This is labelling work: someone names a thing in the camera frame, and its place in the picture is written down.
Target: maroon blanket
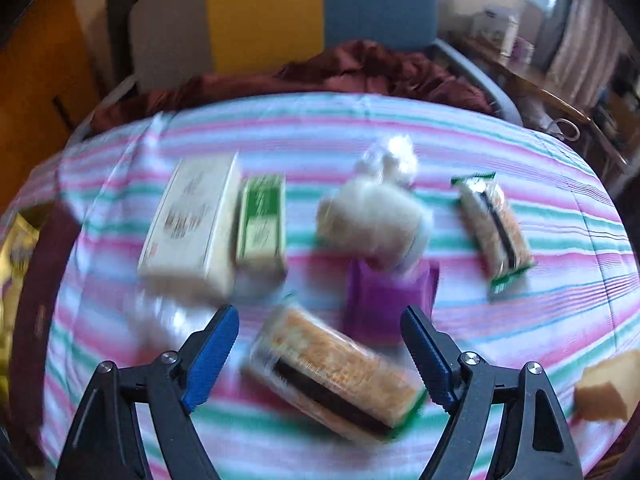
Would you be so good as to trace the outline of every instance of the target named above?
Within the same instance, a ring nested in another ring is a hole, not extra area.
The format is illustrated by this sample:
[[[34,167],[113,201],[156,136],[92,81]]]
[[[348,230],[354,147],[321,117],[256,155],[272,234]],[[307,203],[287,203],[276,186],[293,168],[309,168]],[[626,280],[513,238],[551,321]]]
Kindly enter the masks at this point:
[[[205,74],[172,90],[154,90],[96,110],[95,134],[157,112],[292,92],[362,92],[418,99],[484,114],[492,110],[481,90],[456,78],[421,52],[401,54],[373,41],[351,41],[278,73]]]

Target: tablecloth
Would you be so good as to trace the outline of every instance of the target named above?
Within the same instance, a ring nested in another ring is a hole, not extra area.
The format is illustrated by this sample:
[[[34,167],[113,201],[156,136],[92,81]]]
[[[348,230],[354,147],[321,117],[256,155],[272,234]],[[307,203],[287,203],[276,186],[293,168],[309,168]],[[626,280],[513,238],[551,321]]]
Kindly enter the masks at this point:
[[[420,161],[415,193],[434,211],[425,258],[440,265],[433,323],[460,348],[492,364],[546,369],[587,471],[622,423],[574,415],[582,370],[638,346],[640,290],[618,213],[593,171],[571,149],[495,118],[441,105],[359,94],[290,94],[209,105],[132,123],[61,153],[33,171],[9,212],[62,199],[81,222],[60,287],[47,349],[40,445],[56,463],[74,410],[98,362],[148,362],[139,327],[127,316],[140,293],[136,264],[175,163],[239,150],[245,174],[285,173],[285,285],[270,297],[234,298],[238,340],[209,400],[193,422],[223,479],[418,478],[446,423],[430,402],[416,423],[384,446],[359,447],[286,405],[241,374],[252,338],[278,295],[339,326],[348,257],[315,238],[320,197],[353,174],[379,136],[409,134]],[[488,291],[482,259],[450,188],[453,174],[496,171],[538,262],[499,296]],[[473,478],[484,478],[498,430],[494,406]],[[155,478],[167,478],[148,410],[140,409]]]

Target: purple item on desk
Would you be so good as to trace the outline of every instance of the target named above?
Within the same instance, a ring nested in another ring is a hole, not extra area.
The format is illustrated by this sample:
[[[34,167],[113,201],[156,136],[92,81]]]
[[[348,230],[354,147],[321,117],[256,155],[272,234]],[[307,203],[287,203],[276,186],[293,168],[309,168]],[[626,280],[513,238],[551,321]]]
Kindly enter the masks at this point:
[[[398,276],[352,260],[343,332],[364,344],[399,343],[400,315],[407,306],[419,307],[431,319],[439,275],[434,262]]]

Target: white box on desk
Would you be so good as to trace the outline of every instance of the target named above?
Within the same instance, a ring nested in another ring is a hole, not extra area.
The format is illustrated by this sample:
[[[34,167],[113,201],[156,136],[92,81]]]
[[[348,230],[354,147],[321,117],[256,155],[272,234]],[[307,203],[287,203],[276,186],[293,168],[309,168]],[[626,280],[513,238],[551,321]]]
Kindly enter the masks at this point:
[[[181,300],[231,295],[240,187],[237,153],[178,163],[138,261],[153,291]]]

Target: silver screw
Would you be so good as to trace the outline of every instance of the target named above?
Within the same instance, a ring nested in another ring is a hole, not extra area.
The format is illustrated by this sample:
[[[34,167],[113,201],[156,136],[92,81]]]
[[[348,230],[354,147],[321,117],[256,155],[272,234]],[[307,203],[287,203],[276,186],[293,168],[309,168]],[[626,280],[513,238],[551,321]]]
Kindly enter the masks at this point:
[[[542,365],[535,361],[530,361],[527,363],[527,370],[534,375],[540,375],[542,373]]]
[[[98,371],[101,374],[105,374],[107,372],[111,372],[111,370],[113,370],[113,361],[102,361],[98,365]]]
[[[462,354],[462,360],[470,365],[477,365],[480,362],[480,356],[475,352],[465,352]]]
[[[176,352],[165,352],[160,356],[160,360],[166,365],[172,365],[178,360],[178,354]]]

